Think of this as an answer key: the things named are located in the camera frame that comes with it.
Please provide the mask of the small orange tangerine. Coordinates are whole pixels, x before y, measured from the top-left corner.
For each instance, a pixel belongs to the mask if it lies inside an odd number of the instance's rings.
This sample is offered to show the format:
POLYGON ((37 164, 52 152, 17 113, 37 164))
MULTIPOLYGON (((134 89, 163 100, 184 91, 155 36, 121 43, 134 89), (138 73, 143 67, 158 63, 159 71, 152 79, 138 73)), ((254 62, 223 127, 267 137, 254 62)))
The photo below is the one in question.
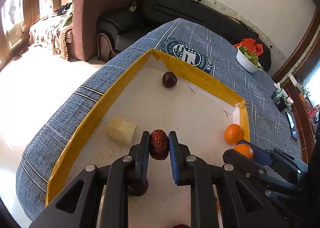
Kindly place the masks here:
POLYGON ((229 145, 235 145, 237 142, 241 141, 244 136, 244 132, 240 125, 236 123, 230 124, 224 132, 224 139, 229 145))

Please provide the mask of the wrinkled red date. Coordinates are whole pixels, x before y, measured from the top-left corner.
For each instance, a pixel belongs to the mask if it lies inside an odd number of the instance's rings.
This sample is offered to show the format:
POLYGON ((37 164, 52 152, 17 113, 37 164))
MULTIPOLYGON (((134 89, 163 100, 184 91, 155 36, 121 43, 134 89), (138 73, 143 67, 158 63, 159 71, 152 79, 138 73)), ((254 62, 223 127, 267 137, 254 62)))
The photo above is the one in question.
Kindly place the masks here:
POLYGON ((161 130, 154 130, 149 137, 149 154, 155 160, 166 160, 169 155, 169 138, 161 130))

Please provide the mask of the pale banana chunk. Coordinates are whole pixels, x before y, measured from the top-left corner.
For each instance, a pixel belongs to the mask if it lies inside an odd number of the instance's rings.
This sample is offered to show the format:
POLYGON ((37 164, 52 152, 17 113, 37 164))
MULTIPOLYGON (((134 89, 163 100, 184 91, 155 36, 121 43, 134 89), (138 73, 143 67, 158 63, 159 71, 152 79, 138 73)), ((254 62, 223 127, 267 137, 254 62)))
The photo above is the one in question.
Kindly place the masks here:
POLYGON ((113 117, 106 128, 106 136, 123 146, 131 146, 137 125, 121 117, 113 117))

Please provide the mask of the dark red plum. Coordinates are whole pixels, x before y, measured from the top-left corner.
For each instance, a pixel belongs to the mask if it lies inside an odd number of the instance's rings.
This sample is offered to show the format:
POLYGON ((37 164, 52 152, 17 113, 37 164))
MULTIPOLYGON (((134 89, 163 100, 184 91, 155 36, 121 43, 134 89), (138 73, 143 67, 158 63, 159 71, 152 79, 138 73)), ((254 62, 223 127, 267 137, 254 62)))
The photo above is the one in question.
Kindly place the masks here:
POLYGON ((136 180, 133 184, 128 186, 128 194, 133 197, 143 196, 149 188, 148 179, 144 181, 136 180))

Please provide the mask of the black smartphone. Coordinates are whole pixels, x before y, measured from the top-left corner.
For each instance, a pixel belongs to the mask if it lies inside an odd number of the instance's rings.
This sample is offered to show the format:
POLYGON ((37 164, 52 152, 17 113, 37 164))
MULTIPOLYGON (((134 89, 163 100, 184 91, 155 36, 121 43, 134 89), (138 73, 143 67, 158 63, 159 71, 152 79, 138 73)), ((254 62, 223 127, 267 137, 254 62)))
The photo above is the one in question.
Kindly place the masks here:
POLYGON ((287 116, 287 119, 288 119, 288 122, 289 122, 289 125, 290 125, 292 138, 293 138, 293 140, 297 141, 298 140, 298 132, 297 132, 296 125, 295 125, 295 122, 293 120, 293 117, 290 114, 290 112, 286 112, 286 116, 287 116))

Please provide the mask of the black box device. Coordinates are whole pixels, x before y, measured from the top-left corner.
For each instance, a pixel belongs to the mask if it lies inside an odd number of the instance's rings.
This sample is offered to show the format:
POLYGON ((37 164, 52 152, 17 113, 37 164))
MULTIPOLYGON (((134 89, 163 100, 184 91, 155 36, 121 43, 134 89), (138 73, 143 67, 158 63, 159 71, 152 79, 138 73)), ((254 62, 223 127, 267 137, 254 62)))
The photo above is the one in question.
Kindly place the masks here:
POLYGON ((283 98, 275 99, 275 105, 279 112, 287 112, 289 110, 287 101, 283 98))

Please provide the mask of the yellow taped cardboard tray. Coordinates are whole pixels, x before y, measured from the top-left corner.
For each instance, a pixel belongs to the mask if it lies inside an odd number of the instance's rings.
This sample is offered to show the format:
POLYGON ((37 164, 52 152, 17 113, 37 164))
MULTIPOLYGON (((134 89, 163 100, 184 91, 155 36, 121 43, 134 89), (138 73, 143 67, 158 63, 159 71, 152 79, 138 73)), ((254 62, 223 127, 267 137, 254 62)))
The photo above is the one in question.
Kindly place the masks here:
POLYGON ((221 166, 223 153, 230 148, 225 129, 240 125, 249 140, 249 121, 245 101, 217 79, 194 66, 153 50, 138 59, 125 73, 125 84, 116 82, 69 141, 53 171, 48 188, 49 200, 61 191, 85 164, 105 166, 128 152, 106 136, 113 117, 137 125, 132 144, 144 131, 174 130, 178 140, 208 164, 221 166), (166 88, 162 77, 173 72, 176 86, 166 88))

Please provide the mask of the small dark plum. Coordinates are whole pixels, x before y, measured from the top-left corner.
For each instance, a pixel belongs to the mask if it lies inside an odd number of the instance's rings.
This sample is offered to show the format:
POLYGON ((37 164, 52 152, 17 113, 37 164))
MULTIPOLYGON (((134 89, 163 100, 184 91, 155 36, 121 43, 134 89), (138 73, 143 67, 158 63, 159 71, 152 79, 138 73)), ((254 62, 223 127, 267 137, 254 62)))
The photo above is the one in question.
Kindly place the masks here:
POLYGON ((172 88, 177 84, 177 77, 173 72, 166 72, 162 77, 162 84, 166 88, 172 88))

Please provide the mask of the dark plum by tangerine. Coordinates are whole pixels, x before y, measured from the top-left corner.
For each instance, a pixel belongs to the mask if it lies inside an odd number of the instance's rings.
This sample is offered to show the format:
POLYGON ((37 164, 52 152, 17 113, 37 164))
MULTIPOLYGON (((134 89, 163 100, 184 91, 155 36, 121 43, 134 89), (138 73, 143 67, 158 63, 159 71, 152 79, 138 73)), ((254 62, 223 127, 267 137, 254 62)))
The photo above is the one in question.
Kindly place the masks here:
POLYGON ((185 225, 185 224, 178 224, 178 225, 173 226, 172 228, 190 228, 190 226, 185 225))

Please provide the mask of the white bowl of greens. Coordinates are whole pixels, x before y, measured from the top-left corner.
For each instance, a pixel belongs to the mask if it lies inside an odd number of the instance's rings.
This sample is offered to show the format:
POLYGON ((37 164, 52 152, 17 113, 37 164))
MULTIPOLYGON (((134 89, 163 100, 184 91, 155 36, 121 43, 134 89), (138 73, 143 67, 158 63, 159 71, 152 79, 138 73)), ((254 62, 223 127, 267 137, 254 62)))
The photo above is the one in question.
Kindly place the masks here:
POLYGON ((237 50, 236 60, 247 72, 255 73, 263 70, 255 53, 249 52, 247 47, 239 46, 237 50))

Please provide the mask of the blue plaid tablecloth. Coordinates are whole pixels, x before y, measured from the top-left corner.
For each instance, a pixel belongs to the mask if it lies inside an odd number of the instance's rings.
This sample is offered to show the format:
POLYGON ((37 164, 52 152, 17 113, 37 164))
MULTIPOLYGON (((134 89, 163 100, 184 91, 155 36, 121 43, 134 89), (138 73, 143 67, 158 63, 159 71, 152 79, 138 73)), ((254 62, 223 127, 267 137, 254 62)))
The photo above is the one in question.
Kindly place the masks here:
POLYGON ((285 113, 272 99, 274 81, 265 71, 247 72, 237 49, 197 23, 176 19, 143 36, 86 80, 27 145, 16 173, 16 193, 34 220, 46 202, 85 166, 104 166, 130 146, 107 137, 108 123, 121 117, 144 131, 176 132, 181 143, 212 165, 222 165, 231 123, 244 140, 278 148, 300 159, 285 113))

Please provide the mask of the red plastic bag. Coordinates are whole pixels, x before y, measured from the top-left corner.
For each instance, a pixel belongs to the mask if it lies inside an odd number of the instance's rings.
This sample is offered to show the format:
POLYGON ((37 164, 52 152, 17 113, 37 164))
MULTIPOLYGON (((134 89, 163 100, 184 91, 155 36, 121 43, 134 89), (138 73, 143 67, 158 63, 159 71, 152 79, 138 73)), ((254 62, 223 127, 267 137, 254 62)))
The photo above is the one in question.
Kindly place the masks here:
POLYGON ((246 47, 250 53, 255 53, 257 56, 260 56, 264 53, 263 45, 256 43, 256 40, 252 38, 242 39, 240 43, 234 44, 233 47, 246 47))

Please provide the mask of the black leather sofa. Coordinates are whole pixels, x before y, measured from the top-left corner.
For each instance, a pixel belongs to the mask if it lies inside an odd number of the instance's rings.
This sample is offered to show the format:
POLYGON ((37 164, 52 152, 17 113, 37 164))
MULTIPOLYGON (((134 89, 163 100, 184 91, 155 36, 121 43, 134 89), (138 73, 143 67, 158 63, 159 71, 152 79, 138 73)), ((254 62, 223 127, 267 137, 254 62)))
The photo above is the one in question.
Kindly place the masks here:
POLYGON ((231 44, 252 38, 263 45, 259 62, 264 71, 271 68, 270 49, 242 22, 191 0, 136 0, 131 6, 105 12, 97 21, 98 58, 114 58, 150 31, 175 19, 197 23, 225 38, 231 44))

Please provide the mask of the patterned side table cloth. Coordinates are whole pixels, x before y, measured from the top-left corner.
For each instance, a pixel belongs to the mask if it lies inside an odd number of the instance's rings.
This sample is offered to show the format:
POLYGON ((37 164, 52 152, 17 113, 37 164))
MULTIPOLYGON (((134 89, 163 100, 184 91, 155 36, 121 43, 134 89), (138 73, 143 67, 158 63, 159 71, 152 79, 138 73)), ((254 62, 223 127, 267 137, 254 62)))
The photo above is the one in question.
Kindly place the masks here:
POLYGON ((29 44, 49 48, 53 55, 68 60, 67 33, 73 29, 72 18, 53 14, 34 22, 29 29, 29 44))

